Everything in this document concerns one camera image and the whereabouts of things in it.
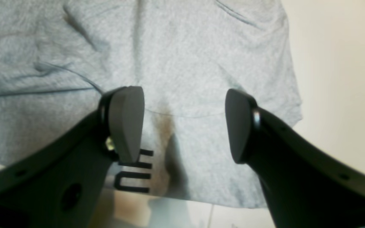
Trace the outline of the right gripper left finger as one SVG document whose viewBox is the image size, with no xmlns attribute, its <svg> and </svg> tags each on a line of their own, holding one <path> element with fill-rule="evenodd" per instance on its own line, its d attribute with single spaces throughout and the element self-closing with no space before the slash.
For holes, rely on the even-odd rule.
<svg viewBox="0 0 365 228">
<path fill-rule="evenodd" d="M 138 160 L 144 107 L 140 86 L 108 92 L 59 139 L 0 170 L 0 228 L 86 228 L 110 166 Z"/>
</svg>

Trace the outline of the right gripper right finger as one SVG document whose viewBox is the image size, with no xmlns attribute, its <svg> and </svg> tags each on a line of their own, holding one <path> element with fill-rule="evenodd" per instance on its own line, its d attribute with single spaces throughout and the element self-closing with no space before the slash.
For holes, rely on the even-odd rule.
<svg viewBox="0 0 365 228">
<path fill-rule="evenodd" d="M 365 228 L 365 174 L 330 157 L 245 92 L 229 89 L 232 158 L 258 176 L 277 228 Z"/>
</svg>

